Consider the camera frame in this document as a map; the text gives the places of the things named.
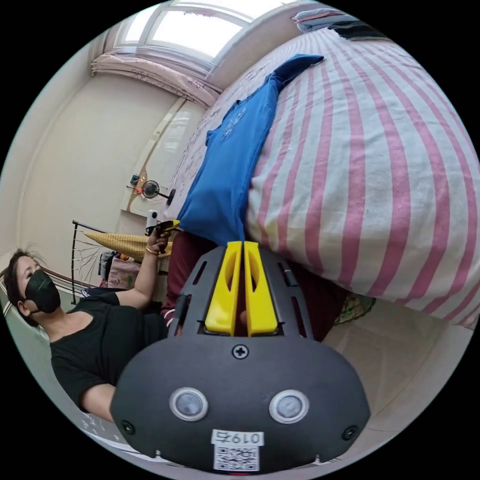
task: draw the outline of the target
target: gold bracelet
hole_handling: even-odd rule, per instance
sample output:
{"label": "gold bracelet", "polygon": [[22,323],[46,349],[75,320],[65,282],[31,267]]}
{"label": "gold bracelet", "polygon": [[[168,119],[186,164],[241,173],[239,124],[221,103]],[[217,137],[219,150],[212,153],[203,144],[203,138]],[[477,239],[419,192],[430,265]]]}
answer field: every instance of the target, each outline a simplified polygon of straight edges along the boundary
{"label": "gold bracelet", "polygon": [[150,252],[152,255],[156,255],[157,257],[159,256],[159,254],[156,251],[150,250],[148,245],[145,247],[145,250],[147,252]]}

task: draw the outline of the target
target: electric fan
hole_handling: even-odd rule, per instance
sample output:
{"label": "electric fan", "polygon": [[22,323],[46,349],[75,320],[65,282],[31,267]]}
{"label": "electric fan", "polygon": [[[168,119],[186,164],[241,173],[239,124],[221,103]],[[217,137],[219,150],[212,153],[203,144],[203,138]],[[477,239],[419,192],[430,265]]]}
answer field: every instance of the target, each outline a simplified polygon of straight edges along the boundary
{"label": "electric fan", "polygon": [[175,189],[173,188],[169,195],[164,195],[160,192],[160,185],[155,180],[147,180],[141,187],[141,194],[149,200],[155,197],[163,197],[166,199],[166,204],[170,205],[175,196]]}

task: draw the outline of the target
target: window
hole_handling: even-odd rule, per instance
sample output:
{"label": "window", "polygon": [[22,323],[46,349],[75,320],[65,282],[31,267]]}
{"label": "window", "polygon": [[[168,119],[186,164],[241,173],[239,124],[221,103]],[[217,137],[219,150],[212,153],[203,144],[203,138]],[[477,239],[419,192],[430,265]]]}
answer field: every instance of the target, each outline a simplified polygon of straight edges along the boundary
{"label": "window", "polygon": [[161,59],[204,78],[229,42],[269,12],[312,0],[172,0],[128,18],[115,32],[110,51]]}
{"label": "window", "polygon": [[154,5],[150,8],[140,11],[135,15],[126,32],[125,42],[138,42],[140,40],[140,37],[147,26],[147,22],[150,20],[150,17],[154,14],[157,8],[158,5]]}
{"label": "window", "polygon": [[169,11],[152,37],[152,43],[169,43],[214,58],[241,26],[209,16]]}
{"label": "window", "polygon": [[291,4],[296,0],[178,0],[175,2],[178,6],[202,6],[203,8],[221,9],[230,11],[234,15],[247,17],[255,20],[258,17],[270,12],[282,5]]}

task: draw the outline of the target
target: handheld device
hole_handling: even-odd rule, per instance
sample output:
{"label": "handheld device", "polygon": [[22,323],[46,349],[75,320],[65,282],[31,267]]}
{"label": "handheld device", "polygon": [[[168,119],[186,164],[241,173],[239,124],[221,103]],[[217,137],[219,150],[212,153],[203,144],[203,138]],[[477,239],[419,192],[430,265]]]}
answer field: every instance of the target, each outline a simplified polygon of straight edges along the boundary
{"label": "handheld device", "polygon": [[[234,336],[240,282],[245,337]],[[129,362],[110,411],[142,454],[159,451],[168,461],[228,475],[336,458],[370,417],[355,369],[314,340],[288,263],[253,242],[232,242],[200,258],[168,338]]]}
{"label": "handheld device", "polygon": [[[170,230],[174,230],[178,227],[180,222],[178,220],[166,220],[158,222],[158,213],[156,210],[149,210],[146,216],[146,226],[145,226],[145,235],[149,237],[154,229],[156,229],[157,234],[160,236],[165,232],[169,232]],[[165,253],[165,249],[162,248],[160,250],[161,254]]]}

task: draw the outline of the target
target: white camera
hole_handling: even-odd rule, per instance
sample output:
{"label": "white camera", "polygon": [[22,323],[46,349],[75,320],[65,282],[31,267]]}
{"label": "white camera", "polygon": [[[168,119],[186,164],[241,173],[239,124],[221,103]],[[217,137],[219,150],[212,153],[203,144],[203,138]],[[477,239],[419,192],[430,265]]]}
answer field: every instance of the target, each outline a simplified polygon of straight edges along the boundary
{"label": "white camera", "polygon": [[149,210],[146,216],[146,227],[145,227],[145,235],[148,237],[154,231],[154,228],[157,226],[157,217],[159,214],[156,210]]}

